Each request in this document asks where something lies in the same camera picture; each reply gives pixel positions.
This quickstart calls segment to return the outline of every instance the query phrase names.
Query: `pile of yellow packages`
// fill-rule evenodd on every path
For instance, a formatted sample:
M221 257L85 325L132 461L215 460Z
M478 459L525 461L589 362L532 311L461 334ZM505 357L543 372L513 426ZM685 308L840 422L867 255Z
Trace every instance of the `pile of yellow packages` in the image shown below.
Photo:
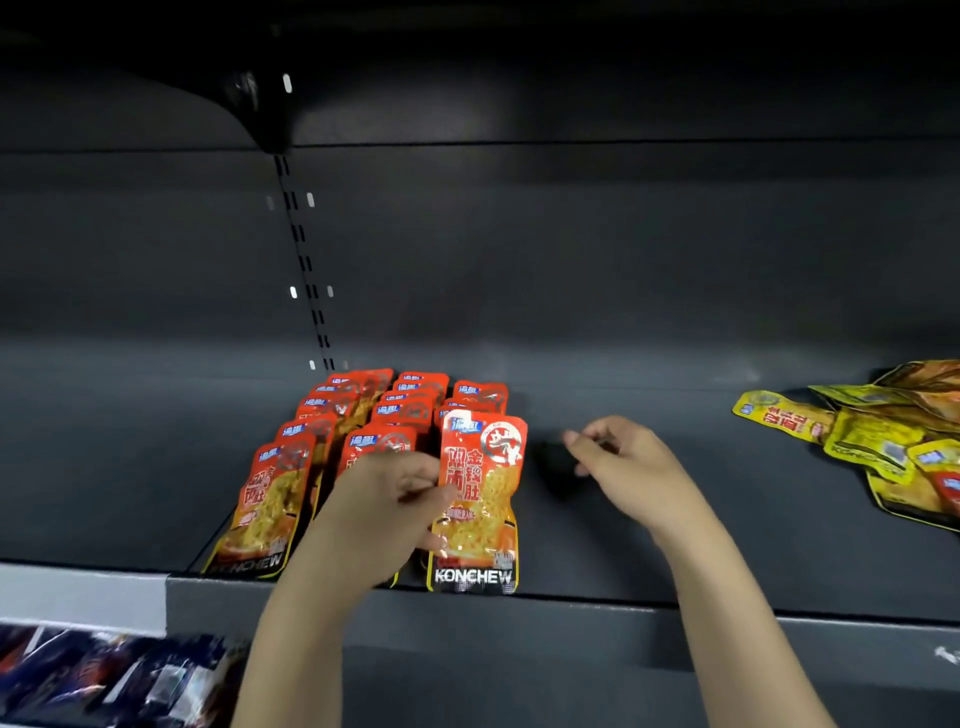
M960 359L912 361L873 384L809 388L826 408L758 390L733 414L864 466L888 513L960 531Z

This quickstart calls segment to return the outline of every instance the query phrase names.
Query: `supermarket shelf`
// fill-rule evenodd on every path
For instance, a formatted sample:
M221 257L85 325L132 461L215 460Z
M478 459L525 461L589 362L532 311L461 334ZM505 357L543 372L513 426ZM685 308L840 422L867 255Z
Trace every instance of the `supermarket shelf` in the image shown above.
M249 637L272 586L171 577L168 628ZM780 617L817 682L956 691L960 626ZM482 634L483 640L477 640ZM375 590L361 603L347 647L419 654L513 654L550 660L692 670L675 607L630 607L517 597Z
M166 634L166 575L0 564L0 621Z

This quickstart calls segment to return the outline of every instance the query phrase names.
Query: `forearm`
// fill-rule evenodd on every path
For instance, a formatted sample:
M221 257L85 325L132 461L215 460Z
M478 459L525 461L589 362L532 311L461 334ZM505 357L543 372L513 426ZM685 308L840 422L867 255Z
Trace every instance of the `forearm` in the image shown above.
M763 592L713 517L659 539L711 728L833 728Z
M232 728L339 728L349 607L281 579L260 619Z

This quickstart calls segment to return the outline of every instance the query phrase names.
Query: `blue logo on package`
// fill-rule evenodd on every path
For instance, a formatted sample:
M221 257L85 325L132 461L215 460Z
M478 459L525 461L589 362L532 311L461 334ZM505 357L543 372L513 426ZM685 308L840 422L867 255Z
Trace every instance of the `blue logo on package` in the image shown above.
M946 460L944 454L937 449L918 455L917 459L923 465L933 465L934 463L942 463Z
M379 435L353 435L350 438L352 448L368 448L370 445L376 445L376 438Z
M454 432L479 432L483 429L483 423L476 420L464 420L462 417L451 417L449 429Z

